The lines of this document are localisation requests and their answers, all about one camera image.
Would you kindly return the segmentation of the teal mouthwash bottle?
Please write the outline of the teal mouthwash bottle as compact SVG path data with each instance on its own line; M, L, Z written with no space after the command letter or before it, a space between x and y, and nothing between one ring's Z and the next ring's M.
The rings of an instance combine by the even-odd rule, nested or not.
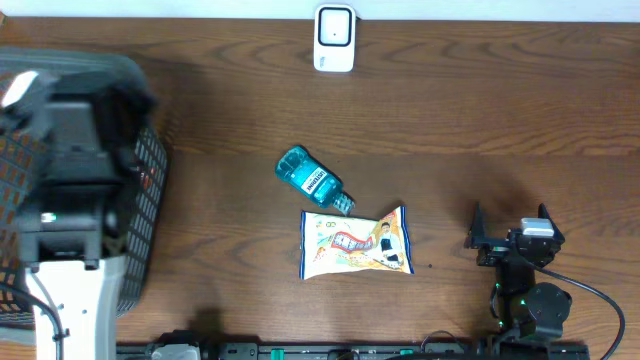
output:
M300 145L289 149L278 160L274 171L280 180L318 207L334 207L347 216L355 205L344 191L343 182Z

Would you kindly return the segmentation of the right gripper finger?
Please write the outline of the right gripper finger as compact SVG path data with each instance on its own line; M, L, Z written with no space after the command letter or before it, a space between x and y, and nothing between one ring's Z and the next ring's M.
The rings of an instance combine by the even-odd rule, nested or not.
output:
M551 218L551 215L549 214L547 207L544 203L541 203L538 205L538 217L540 219L545 219L549 222L551 228L554 231L555 235L561 235L561 231L559 230L559 228L557 227L557 225L555 224L555 222L553 221L553 219Z
M487 246L484 214L480 203L475 204L471 225L467 232L464 247L468 249L481 249Z

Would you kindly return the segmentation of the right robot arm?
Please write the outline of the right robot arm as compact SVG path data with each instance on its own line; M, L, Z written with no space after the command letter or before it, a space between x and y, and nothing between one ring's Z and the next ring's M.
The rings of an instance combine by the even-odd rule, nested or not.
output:
M475 209L466 246L477 251L477 265L496 270L490 297L500 327L496 348L503 343L542 347L562 336L572 298L556 285L538 283L535 272L555 259L564 242L543 204L537 216L523 218L503 237L488 235L483 212Z

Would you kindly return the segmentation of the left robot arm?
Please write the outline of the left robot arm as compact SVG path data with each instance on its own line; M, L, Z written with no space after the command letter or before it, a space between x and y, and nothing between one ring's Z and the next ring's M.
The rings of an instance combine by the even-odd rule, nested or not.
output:
M16 214L23 297L40 359L113 359L127 233L144 165L135 153L151 101L106 72L10 78L1 125L45 143Z

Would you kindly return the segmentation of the large yellow snack bag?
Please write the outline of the large yellow snack bag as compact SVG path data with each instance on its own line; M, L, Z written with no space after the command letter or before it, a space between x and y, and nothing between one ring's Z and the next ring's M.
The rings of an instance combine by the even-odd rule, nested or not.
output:
M300 235L303 280L363 270L414 272L404 205L378 221L303 212Z

